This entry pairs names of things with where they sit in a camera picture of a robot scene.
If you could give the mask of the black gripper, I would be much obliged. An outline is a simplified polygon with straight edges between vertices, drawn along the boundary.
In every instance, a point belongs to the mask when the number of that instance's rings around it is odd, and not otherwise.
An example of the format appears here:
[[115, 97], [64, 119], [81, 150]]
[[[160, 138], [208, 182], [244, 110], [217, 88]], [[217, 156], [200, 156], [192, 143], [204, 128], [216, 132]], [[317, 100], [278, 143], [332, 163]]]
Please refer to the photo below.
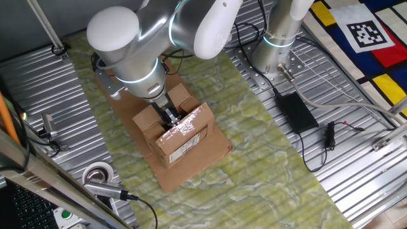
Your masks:
[[179, 123], [182, 120], [182, 116], [177, 112], [176, 108], [171, 108], [170, 100], [167, 97], [153, 99], [151, 105], [169, 128], [172, 127], [173, 123]]

